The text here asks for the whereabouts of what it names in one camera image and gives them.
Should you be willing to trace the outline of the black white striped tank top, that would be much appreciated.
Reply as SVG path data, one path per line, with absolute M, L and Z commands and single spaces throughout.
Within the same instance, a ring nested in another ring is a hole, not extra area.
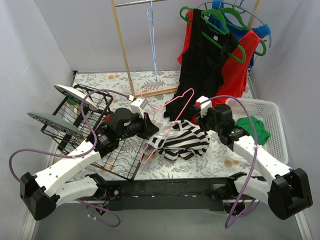
M 177 158 L 189 160 L 200 158 L 207 152 L 210 138 L 207 132 L 188 120 L 168 122 L 156 134 L 145 142 L 144 153 L 150 155 L 153 151 L 163 155 L 170 161 Z

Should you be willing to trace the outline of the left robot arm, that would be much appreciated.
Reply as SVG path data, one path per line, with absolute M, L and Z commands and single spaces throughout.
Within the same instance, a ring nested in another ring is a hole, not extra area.
M 108 184 L 100 175 L 90 174 L 78 181 L 70 181 L 70 178 L 117 149 L 121 140 L 134 136 L 148 140 L 158 131 L 148 113 L 140 116 L 127 108 L 119 108 L 94 134 L 88 135 L 57 163 L 36 174 L 22 175 L 20 198 L 36 221 L 48 217 L 56 207 L 69 201 L 82 197 L 101 200 L 108 193 Z

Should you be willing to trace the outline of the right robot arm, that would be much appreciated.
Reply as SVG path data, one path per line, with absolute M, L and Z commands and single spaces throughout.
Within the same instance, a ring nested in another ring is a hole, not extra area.
M 244 158 L 263 176 L 264 180 L 248 177 L 239 172 L 227 178 L 221 193 L 232 199 L 245 194 L 267 204 L 281 220 L 311 207 L 312 193 L 307 173 L 280 162 L 242 127 L 236 126 L 231 108 L 226 104 L 211 107 L 210 103 L 197 102 L 197 123 L 202 130 L 217 133 L 222 144 Z

